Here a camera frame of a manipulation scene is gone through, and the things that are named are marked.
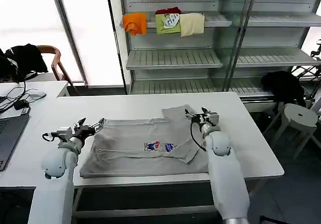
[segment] power adapter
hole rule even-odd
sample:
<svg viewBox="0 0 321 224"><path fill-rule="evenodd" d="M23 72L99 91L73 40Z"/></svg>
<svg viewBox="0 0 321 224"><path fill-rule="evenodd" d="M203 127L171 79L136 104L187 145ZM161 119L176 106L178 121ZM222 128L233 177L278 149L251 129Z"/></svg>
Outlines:
<svg viewBox="0 0 321 224"><path fill-rule="evenodd" d="M20 110L25 107L29 107L29 103L25 99L19 100L14 103L15 110Z"/></svg>

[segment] white table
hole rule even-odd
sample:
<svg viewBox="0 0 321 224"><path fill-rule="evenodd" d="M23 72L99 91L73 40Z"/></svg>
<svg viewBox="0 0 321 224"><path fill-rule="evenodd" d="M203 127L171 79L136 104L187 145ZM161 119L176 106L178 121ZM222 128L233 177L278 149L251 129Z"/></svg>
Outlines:
<svg viewBox="0 0 321 224"><path fill-rule="evenodd" d="M236 93L191 93L119 96L59 97L39 106L42 113L34 128L28 128L16 148L8 168L0 176L0 187L34 187L44 181L41 160L57 148L57 142L46 143L41 135L61 126L73 126L87 117L93 124L106 119L150 119L162 117L162 108L189 104L196 112L201 107L220 115L219 126L228 133L236 157L246 179L273 178L284 174L279 161L260 133L250 114ZM182 174L150 177L106 177L83 179L79 170L86 161L93 137L87 139L74 172L75 186L128 186L164 183L192 183L208 181L203 174Z"/></svg>
<svg viewBox="0 0 321 224"><path fill-rule="evenodd" d="M47 112L50 111L50 105L56 100L57 97L60 96L65 96L68 95L67 91L67 85L68 83L66 81L52 81L52 82L27 82L26 83L26 90L30 88L35 88L38 90L41 90L45 92L47 95L30 104L31 111L30 111L30 118L28 121L28 124L23 132L23 134L20 137L20 140L15 148L15 151L13 153L13 156L11 157L11 160L9 161L8 165L13 163L15 158L24 158L24 159L29 159L32 158L33 155L37 154L35 152L31 156L26 156L23 153L21 153L20 148L23 145L28 145L29 141L28 138L30 135L33 134L35 127L39 124L40 120L42 119L43 115ZM14 87L17 86L24 86L24 84L18 85L17 83L0 83L0 96L6 96L10 90L12 90ZM21 94L23 89L18 88L15 89L10 93L10 97L16 97L19 94ZM0 119L3 118L8 118L8 117L14 117L14 116L19 116L21 114L22 110L15 110L13 107L6 111L5 113L0 115ZM4 172L0 172L0 180L3 179L7 173L15 175L10 168L7 168Z"/></svg>

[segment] shelf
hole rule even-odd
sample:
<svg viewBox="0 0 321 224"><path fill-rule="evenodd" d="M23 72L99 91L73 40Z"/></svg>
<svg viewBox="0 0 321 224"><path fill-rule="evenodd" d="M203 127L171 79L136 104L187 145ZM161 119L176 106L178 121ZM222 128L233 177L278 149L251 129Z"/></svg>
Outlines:
<svg viewBox="0 0 321 224"><path fill-rule="evenodd" d="M195 93L216 91L209 79L135 81L131 94Z"/></svg>
<svg viewBox="0 0 321 224"><path fill-rule="evenodd" d="M156 28L155 12L147 12L147 28ZM204 27L229 27L232 21L227 20L222 14L205 12Z"/></svg>
<svg viewBox="0 0 321 224"><path fill-rule="evenodd" d="M219 68L223 64L212 49L134 50L127 70Z"/></svg>
<svg viewBox="0 0 321 224"><path fill-rule="evenodd" d="M218 51L220 59L228 63L230 49ZM236 67L286 67L286 66L318 66L319 62L309 57L298 48L242 48Z"/></svg>
<svg viewBox="0 0 321 224"><path fill-rule="evenodd" d="M214 78L213 85L217 89L223 86L223 79ZM273 96L271 92L262 89L261 78L233 78L231 81L229 92L236 92L240 97L267 97Z"/></svg>
<svg viewBox="0 0 321 224"><path fill-rule="evenodd" d="M255 12L248 27L321 27L321 17L311 13Z"/></svg>

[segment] white stool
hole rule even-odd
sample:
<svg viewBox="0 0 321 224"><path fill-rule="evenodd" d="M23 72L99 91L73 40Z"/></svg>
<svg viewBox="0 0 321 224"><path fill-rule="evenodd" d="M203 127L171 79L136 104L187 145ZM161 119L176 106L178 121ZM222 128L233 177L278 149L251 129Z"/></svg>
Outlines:
<svg viewBox="0 0 321 224"><path fill-rule="evenodd" d="M312 110L299 105L288 103L281 111L279 111L272 123L264 131L263 135L265 135L266 132L272 127L272 125L276 122L280 115L282 124L274 135L270 146L271 148L275 147L278 139L288 126L301 131L298 138L302 141L293 156L293 158L295 159L296 157L298 157L299 153L302 151L309 139L313 136L313 133L316 131L315 124L317 123L317 115Z"/></svg>

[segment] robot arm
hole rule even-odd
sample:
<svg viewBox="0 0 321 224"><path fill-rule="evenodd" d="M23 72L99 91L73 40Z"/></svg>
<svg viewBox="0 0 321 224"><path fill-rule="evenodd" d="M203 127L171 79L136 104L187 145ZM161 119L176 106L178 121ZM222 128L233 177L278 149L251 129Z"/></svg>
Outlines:
<svg viewBox="0 0 321 224"><path fill-rule="evenodd" d="M104 119L92 126L83 126L84 121L80 120L75 126L74 135L71 128L43 134L46 141L52 142L59 138L60 143L58 149L49 152L43 159L42 169L46 180L35 189L28 224L70 224L74 197L73 175L78 155L85 139L102 129Z"/></svg>
<svg viewBox="0 0 321 224"><path fill-rule="evenodd" d="M200 126L205 139L214 206L225 223L246 224L250 199L240 163L235 157L228 135L216 126L218 114L206 109L203 112L192 115L187 111L187 116L191 124L197 123Z"/></svg>

